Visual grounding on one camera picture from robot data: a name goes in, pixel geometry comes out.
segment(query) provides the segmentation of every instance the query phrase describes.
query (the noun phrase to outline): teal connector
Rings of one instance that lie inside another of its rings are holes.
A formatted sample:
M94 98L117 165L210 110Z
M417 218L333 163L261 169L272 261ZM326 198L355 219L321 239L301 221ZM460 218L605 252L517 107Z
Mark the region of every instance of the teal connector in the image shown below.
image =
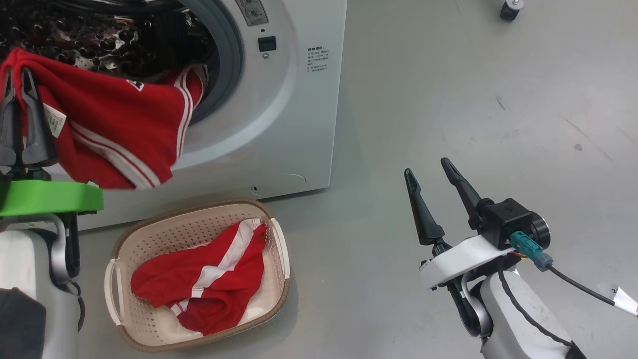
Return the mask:
M531 259L540 271L546 271L547 266L554 262L549 254L543 253L543 247L521 231L511 235L510 244L517 252Z

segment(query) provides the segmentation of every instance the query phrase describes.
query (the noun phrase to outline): white logo on red garment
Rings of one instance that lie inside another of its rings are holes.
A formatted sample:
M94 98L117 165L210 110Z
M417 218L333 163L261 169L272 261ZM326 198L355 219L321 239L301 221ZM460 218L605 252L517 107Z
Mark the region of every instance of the white logo on red garment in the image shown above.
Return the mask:
M141 91L144 88L144 83L140 82L140 81L131 81L131 80L126 80L126 82L128 82L131 86L133 86L134 88L137 89L137 91Z

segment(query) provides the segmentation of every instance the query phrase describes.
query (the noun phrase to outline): washing machine door opening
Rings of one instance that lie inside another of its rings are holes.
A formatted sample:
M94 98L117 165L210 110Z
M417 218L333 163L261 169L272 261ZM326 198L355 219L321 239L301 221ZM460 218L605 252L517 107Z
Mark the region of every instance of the washing machine door opening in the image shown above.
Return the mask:
M239 31L219 0L0 0L0 62L14 47L144 82L205 63L209 86L191 125L228 99L244 63Z

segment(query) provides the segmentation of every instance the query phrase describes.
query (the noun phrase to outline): concrete floor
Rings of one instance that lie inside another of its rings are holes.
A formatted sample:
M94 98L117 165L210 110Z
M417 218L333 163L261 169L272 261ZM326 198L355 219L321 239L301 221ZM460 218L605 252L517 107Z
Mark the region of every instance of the concrete floor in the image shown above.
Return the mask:
M471 235L439 158L480 195L549 223L555 266L638 297L638 3L351 0L332 186L270 201L292 293L266 325L186 351L127 345L103 299L123 227L84 233L81 358L481 358L449 295L421 287L403 169L446 239ZM638 320L530 263L519 270L590 358L635 356Z

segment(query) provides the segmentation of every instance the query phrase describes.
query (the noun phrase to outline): laundry basket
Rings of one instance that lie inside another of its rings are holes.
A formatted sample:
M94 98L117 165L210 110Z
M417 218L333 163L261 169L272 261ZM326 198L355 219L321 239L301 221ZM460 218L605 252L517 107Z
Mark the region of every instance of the laundry basket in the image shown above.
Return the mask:
M131 292L131 276L145 261L161 254L209 243L224 229L247 218L268 225L263 250L263 277L239 324L202 336L184 328L166 306L153 308ZM113 285L115 273L116 285ZM272 318L288 296L290 265L283 233L266 207L251 200L228 201L152 218L124 233L115 245L104 278L104 294L111 319L129 344L147 352L189 348L214 342ZM115 304L114 287L118 304Z

